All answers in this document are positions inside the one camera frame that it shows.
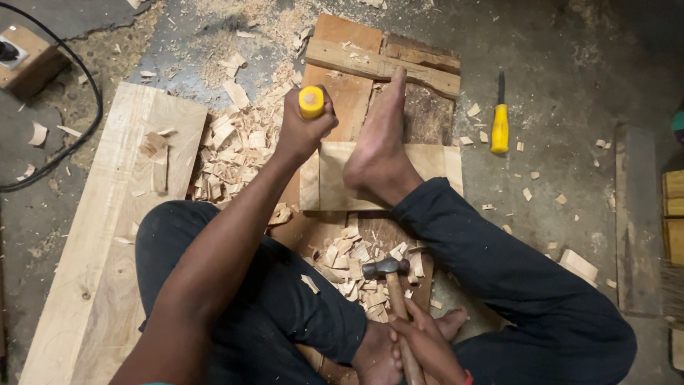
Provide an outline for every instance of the leg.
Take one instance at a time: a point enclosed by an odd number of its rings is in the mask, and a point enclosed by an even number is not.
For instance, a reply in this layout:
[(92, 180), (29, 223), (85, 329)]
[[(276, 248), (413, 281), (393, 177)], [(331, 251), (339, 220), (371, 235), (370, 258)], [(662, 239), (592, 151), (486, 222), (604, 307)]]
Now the leg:
[[(135, 247), (146, 314), (185, 249), (217, 213), (208, 203), (173, 201), (157, 206), (142, 221)], [(302, 282), (302, 274), (314, 280), (317, 295)], [(301, 257), (265, 236), (214, 330), (209, 379), (261, 383), (279, 377), (286, 383), (322, 383), (293, 343), (312, 346), (341, 364), (361, 361), (354, 365), (360, 377), (388, 375), (379, 365), (367, 364), (387, 361), (378, 359), (378, 347), (385, 347), (386, 356), (393, 354), (388, 332), (385, 325), (367, 323), (360, 306), (347, 301)]]
[(459, 344), (463, 367), (482, 384), (619, 382), (636, 343), (610, 300), (483, 219), (445, 178), (423, 183), (401, 142), (405, 77), (397, 69), (369, 111), (345, 185), (395, 206), (465, 289), (516, 324)]

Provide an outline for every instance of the wooden hammer handle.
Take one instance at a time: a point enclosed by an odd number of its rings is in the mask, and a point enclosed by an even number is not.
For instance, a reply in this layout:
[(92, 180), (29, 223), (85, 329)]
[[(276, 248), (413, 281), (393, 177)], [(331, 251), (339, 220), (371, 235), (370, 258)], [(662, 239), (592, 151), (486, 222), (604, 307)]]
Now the wooden hammer handle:
[[(390, 273), (386, 275), (386, 278), (389, 304), (392, 306), (392, 312), (398, 317), (408, 320), (404, 292), (402, 291), (402, 285), (399, 284), (399, 276), (396, 273)], [(421, 368), (421, 365), (413, 356), (408, 341), (402, 336), (399, 336), (399, 348), (402, 351), (402, 364), (404, 365), (406, 383), (408, 385), (425, 385), (423, 368)]]

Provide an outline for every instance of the bare foot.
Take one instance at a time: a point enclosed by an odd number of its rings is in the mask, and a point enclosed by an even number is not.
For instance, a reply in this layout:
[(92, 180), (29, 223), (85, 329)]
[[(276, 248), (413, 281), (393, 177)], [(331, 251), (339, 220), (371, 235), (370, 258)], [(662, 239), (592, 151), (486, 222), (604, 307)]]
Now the bare foot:
[(392, 206), (423, 183), (402, 144), (405, 94), (406, 69), (400, 66), (370, 107), (343, 174), (346, 187), (370, 191)]
[(366, 334), (352, 360), (360, 385), (394, 385), (402, 380), (399, 344), (390, 339), (388, 323), (368, 321)]
[(458, 333), (458, 330), (467, 319), (468, 312), (466, 308), (461, 306), (459, 309), (449, 310), (444, 316), (434, 321), (437, 323), (437, 327), (439, 327), (439, 331), (442, 332), (444, 338), (447, 341), (451, 341), (456, 337), (456, 333)]

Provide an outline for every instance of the person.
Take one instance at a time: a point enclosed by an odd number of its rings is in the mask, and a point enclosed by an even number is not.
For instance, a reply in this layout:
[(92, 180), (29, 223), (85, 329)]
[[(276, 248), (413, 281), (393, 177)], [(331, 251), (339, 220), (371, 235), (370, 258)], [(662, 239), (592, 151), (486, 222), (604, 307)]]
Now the person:
[[(345, 185), (392, 205), (463, 287), (513, 325), (451, 346), (465, 310), (412, 323), (369, 321), (300, 256), (264, 230), (291, 176), (338, 120), (302, 119), (285, 97), (271, 160), (221, 212), (170, 201), (140, 224), (135, 254), (148, 318), (111, 384), (325, 384), (295, 348), (351, 365), (361, 384), (402, 380), (404, 336), (430, 384), (617, 384), (636, 354), (613, 303), (581, 278), (483, 219), (445, 178), (423, 181), (402, 144), (406, 71), (369, 110)], [(311, 277), (315, 294), (302, 280)]]

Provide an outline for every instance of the yellow chisel handle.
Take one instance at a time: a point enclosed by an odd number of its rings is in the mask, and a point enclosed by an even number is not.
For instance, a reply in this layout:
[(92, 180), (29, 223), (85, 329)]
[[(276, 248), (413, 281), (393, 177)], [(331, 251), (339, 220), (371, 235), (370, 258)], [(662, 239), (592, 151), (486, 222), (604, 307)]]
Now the yellow chisel handle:
[(323, 90), (316, 86), (304, 87), (299, 94), (300, 112), (304, 119), (316, 119), (325, 111)]
[(494, 109), (494, 124), (492, 125), (492, 152), (508, 151), (508, 117), (506, 104), (499, 104)]

